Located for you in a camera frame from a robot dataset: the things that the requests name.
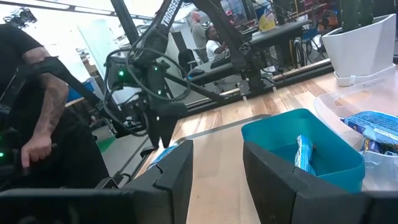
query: white shirt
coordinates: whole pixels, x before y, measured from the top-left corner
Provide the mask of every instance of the white shirt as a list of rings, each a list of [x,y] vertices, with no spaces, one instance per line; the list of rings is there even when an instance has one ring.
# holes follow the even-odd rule
[[[214,40],[209,40],[206,44],[206,51],[207,51],[207,57],[209,58],[209,62],[214,61],[214,58],[217,56],[216,53],[214,53],[217,48],[221,47],[221,44],[218,43],[217,41]]]

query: blue wrapper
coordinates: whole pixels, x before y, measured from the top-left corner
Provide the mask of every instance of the blue wrapper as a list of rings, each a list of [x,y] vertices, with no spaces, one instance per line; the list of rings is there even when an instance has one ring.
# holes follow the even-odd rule
[[[387,155],[387,156],[398,156],[397,153],[391,152],[391,151],[387,151],[386,153],[384,153],[384,155]]]
[[[315,175],[315,171],[310,165],[312,160],[312,142],[305,136],[299,135],[296,139],[298,144],[298,151],[294,159],[295,166],[303,169],[304,171]]]
[[[170,146],[167,149],[164,149],[163,152],[160,153],[160,155],[158,157],[156,157],[156,159],[151,164],[149,164],[147,170],[154,167],[160,160],[162,160],[164,157],[169,155],[177,146]]]
[[[365,139],[365,142],[363,142],[361,151],[371,151],[371,152],[377,152],[380,154],[384,154],[386,150],[383,149],[383,147],[380,145],[380,143],[375,142],[370,139]]]
[[[363,111],[340,118],[364,137],[389,146],[398,146],[398,118],[376,111]]]

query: table surface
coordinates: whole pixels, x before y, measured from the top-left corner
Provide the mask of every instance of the table surface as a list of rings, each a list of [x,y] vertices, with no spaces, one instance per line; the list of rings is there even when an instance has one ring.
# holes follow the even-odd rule
[[[339,89],[341,87],[337,86],[334,74],[330,73],[248,101],[181,119],[173,140],[192,139],[194,144],[193,184],[187,223],[260,223],[244,174],[241,127],[264,113],[275,115],[295,108],[307,108],[316,114],[315,97]],[[137,176],[143,174],[162,151],[153,152]]]
[[[72,100],[72,101],[66,103],[65,107],[73,106],[75,103],[78,103],[78,102],[80,102],[80,101],[82,101],[84,99],[85,99],[84,97],[81,97],[81,98]]]

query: black chair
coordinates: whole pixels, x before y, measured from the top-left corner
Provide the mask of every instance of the black chair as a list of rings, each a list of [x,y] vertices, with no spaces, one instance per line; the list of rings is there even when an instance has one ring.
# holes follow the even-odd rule
[[[206,48],[204,48],[204,49],[193,49],[193,51],[195,51],[195,53],[199,56],[199,58],[200,58],[202,63],[209,62],[209,58],[207,57]]]
[[[198,66],[195,60],[195,56],[193,56],[193,52],[191,49],[181,51],[178,54],[178,63],[181,65],[181,67],[185,70],[186,73],[188,73],[190,70]]]

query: clear plastic container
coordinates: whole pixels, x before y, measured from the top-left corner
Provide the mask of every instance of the clear plastic container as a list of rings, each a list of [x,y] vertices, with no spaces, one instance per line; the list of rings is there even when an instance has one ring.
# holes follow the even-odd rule
[[[339,120],[361,111],[380,111],[398,116],[398,76],[378,78],[319,96],[314,101],[317,116],[356,150],[364,138]],[[398,157],[363,153],[364,190],[398,190]]]

